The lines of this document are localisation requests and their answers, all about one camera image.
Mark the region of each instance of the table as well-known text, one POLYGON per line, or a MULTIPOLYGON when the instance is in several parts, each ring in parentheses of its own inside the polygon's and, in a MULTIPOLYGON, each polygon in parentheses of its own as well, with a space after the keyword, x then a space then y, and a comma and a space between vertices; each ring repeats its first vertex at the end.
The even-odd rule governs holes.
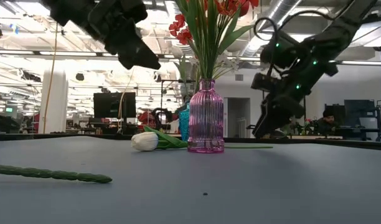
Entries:
POLYGON ((381 151, 273 146, 205 155, 86 136, 0 141, 0 164, 113 178, 0 175, 0 223, 381 223, 381 151))
POLYGON ((288 136, 290 139, 342 139, 342 136, 288 136))

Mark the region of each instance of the yellow cable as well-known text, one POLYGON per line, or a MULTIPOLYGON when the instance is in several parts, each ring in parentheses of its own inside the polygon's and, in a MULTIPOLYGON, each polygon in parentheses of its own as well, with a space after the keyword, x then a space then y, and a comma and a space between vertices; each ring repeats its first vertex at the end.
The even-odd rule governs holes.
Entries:
POLYGON ((47 94, 47 102, 45 104, 45 111, 44 111, 44 127, 42 128, 42 133, 45 134, 45 127, 47 126, 47 112, 48 112, 48 104, 49 104, 49 96, 51 94, 51 87, 52 87, 52 78, 54 77, 54 68, 55 68, 55 58, 56 58, 56 50, 58 45, 58 23, 56 23, 56 29, 55 29, 55 47, 54 47, 54 57, 52 59, 52 69, 51 69, 51 78, 49 80, 49 87, 48 87, 48 94, 47 94))

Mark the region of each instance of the pink glass vase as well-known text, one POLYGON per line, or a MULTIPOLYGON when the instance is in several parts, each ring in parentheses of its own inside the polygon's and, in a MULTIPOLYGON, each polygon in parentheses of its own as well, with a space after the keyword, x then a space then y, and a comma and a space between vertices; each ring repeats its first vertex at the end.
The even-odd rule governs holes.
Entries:
POLYGON ((188 151, 223 153, 223 99, 214 90, 215 80, 201 79, 189 103, 188 151))

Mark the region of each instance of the cable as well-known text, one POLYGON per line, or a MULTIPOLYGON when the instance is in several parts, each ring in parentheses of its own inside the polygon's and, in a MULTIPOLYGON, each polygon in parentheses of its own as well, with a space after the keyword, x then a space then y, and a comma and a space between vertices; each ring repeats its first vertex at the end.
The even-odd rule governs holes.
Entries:
POLYGON ((257 21, 254 23, 254 27, 253 27, 254 35, 255 35, 257 38, 259 38, 259 39, 261 39, 261 40, 265 40, 265 39, 262 39, 262 38, 258 35, 258 33, 257 33, 257 25, 258 25, 258 23, 260 23, 261 21, 264 21, 264 20, 270 22, 271 25, 272 25, 272 27, 273 27, 273 38, 274 38, 274 43, 272 44, 272 54, 271 54, 270 68, 268 69, 268 72, 267 72, 267 74, 266 74, 268 77, 270 77, 271 74, 272 74, 272 70, 273 70, 273 68, 275 67, 273 61, 274 61, 274 59, 275 59, 275 58, 274 58, 274 56, 275 56, 275 47, 276 47, 276 44, 278 43, 278 27, 276 26, 275 22, 274 22, 272 19, 268 18, 268 17, 262 17, 262 18, 257 19, 257 21))
POLYGON ((131 76, 129 77, 129 80, 128 80, 128 83, 127 83, 127 86, 126 86, 124 92, 121 94, 120 103, 119 103, 119 107, 118 107, 119 120, 117 122, 117 132, 119 132, 123 127, 123 121, 121 120, 123 118, 123 112, 121 110, 121 107, 123 106, 123 100, 125 98, 125 93, 129 87, 129 84, 131 83, 131 80, 133 79, 133 75, 134 75, 134 69, 133 69, 133 72, 131 72, 131 76))
POLYGON ((352 3, 354 3, 355 0, 350 0, 347 5, 341 9, 341 11, 337 14, 337 16, 335 17, 335 19, 337 19, 338 17, 340 17, 350 6, 352 3))
MULTIPOLYGON (((333 21, 333 20, 335 20, 335 19, 338 17, 338 16, 337 16, 337 17, 335 17, 335 18, 332 18, 332 17, 328 16, 327 14, 322 13, 322 12, 319 12, 319 11, 315 11, 315 10, 305 10, 305 11, 297 12, 297 13, 295 13, 295 14, 289 16, 288 18, 286 18, 285 21, 282 23, 282 25, 277 29, 277 31, 281 30, 281 29, 282 29, 282 28, 283 28, 289 21, 291 21, 291 20, 294 19, 295 17, 300 16, 300 15, 303 15, 303 14, 317 14, 317 15, 320 15, 320 16, 322 16, 323 18, 325 18, 325 19, 327 19, 327 20, 330 20, 330 21, 333 21)), ((310 53, 310 51, 308 51, 307 49, 304 49, 301 45, 298 45, 298 46, 293 47, 292 50, 295 50, 296 52, 299 52, 300 50, 302 50, 302 51, 306 54, 306 56, 305 56, 306 59, 311 58, 311 53, 310 53)), ((289 74, 289 73, 291 73, 291 72, 294 72, 295 70, 296 70, 296 71, 303 70, 306 66, 308 66, 308 60, 304 60, 304 63, 302 63, 300 66, 292 67, 292 68, 290 68, 290 69, 288 69, 288 70, 283 70, 283 71, 281 71, 281 72, 280 72, 280 76, 287 75, 287 74, 289 74)), ((279 72, 279 70, 275 67, 275 65, 273 65, 273 68, 274 68, 277 72, 279 72)))
POLYGON ((287 17, 285 19, 285 21, 283 21, 282 25, 279 27, 278 30, 281 30, 290 20, 294 19, 295 17, 298 17, 300 15, 303 15, 303 14, 317 14, 317 15, 320 15, 322 16, 323 18, 327 19, 327 20, 330 20, 330 21, 333 21, 334 19, 336 18, 332 18, 330 16, 328 16, 327 14, 325 13, 322 13, 322 12, 319 12, 319 11, 316 11, 316 10, 305 10, 305 11, 301 11, 301 12, 297 12, 297 13, 294 13, 293 15, 287 17))
POLYGON ((47 127, 48 104, 49 104, 49 96, 50 96, 50 94, 51 94, 52 79, 53 79, 53 77, 54 77, 54 68, 55 68, 55 59, 56 59, 57 45, 58 45, 58 23, 56 23, 56 29, 55 29, 55 48, 54 48, 54 57, 52 58, 51 78, 50 78, 50 80, 49 80, 48 94, 47 94, 47 102, 46 102, 46 104, 45 104, 45 111, 44 111, 44 127, 42 128, 42 134, 45 134, 45 127, 47 127))

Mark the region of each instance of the flower stem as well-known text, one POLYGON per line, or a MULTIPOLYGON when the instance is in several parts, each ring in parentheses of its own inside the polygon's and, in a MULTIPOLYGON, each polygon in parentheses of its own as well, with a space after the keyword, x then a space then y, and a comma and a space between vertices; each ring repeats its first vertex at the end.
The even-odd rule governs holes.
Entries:
POLYGON ((23 177, 35 178, 53 178, 57 180, 79 180, 85 182, 96 182, 106 184, 112 181, 112 178, 105 175, 78 174, 76 172, 52 171, 47 169, 21 168, 14 166, 0 165, 0 174, 21 175, 23 177))

